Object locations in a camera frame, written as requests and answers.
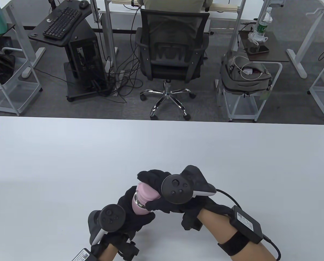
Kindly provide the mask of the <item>person's left hand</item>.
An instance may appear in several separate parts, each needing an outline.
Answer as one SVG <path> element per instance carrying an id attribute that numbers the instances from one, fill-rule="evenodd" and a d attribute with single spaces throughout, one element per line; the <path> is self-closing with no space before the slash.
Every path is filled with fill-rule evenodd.
<path id="1" fill-rule="evenodd" d="M 100 241 L 101 245 L 112 244 L 118 248 L 119 245 L 126 243 L 127 240 L 132 240 L 137 231 L 141 230 L 144 225 L 148 225 L 154 220 L 155 214 L 153 212 L 146 215 L 137 215 L 133 211 L 132 199 L 136 189 L 136 186 L 132 186 L 126 191 L 125 195 L 120 197 L 118 200 L 117 204 L 125 211 L 125 222 L 116 232 L 104 235 Z"/>

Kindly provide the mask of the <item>person's right hand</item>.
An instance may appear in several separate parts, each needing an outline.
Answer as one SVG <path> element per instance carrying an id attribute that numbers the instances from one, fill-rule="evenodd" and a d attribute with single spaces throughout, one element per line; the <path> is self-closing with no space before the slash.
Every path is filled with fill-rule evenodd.
<path id="1" fill-rule="evenodd" d="M 173 189 L 176 192 L 176 198 L 181 198 L 182 191 L 188 191 L 194 188 L 210 188 L 199 168 L 189 165 L 181 174 L 170 174 L 161 170 L 152 169 L 150 171 L 141 171 L 137 174 L 137 179 L 147 184 L 154 190 L 158 191 L 160 198 L 148 201 L 145 204 L 147 210 L 160 210 L 164 213 L 183 213 L 182 226 L 185 230 L 200 230 L 202 225 L 198 219 L 198 215 L 202 209 L 219 215 L 231 215 L 232 211 L 229 207 L 216 204 L 207 196 L 197 195 L 191 197 L 183 204 L 175 204 L 175 200 L 163 191 L 164 188 L 172 186 L 174 180 L 178 181 L 178 185 Z"/>

